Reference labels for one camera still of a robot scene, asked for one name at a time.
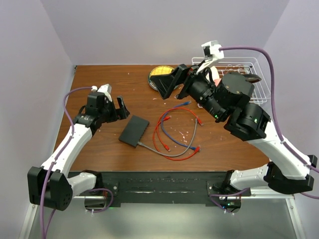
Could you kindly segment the black network switch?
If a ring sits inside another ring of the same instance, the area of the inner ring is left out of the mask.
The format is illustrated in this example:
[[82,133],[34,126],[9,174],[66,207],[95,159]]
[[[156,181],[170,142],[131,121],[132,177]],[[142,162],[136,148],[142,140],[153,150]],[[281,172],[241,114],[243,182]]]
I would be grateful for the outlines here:
[[118,140],[136,148],[149,124],[150,122],[148,120],[133,115]]

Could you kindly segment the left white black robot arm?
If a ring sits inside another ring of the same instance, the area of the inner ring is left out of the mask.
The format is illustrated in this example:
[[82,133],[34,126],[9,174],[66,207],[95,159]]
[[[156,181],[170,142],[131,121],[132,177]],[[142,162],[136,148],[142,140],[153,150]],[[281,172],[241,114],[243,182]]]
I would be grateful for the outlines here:
[[111,96],[111,86],[91,87],[87,103],[79,111],[61,144],[39,167],[27,174],[29,200],[32,204],[64,211],[73,197],[88,191],[99,195],[103,191],[100,172],[84,170],[69,178],[76,157],[104,123],[124,120],[129,116],[123,98],[117,97],[119,108]]

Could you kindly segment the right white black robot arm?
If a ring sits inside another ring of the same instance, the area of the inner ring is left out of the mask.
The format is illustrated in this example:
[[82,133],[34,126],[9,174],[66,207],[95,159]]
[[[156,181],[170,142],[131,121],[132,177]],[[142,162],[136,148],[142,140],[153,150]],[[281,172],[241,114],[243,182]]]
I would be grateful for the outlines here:
[[233,71],[216,83],[210,68],[199,71],[196,65],[181,64],[171,73],[154,75],[150,80],[163,99],[167,99],[176,86],[182,85],[178,99],[192,97],[216,122],[223,122],[233,136],[255,146],[269,158],[267,164],[258,168],[228,171],[223,182],[214,187],[221,196],[264,186],[282,194],[313,189],[310,170],[316,166],[317,158],[298,152],[276,131],[274,119],[250,101],[253,83],[259,76]]

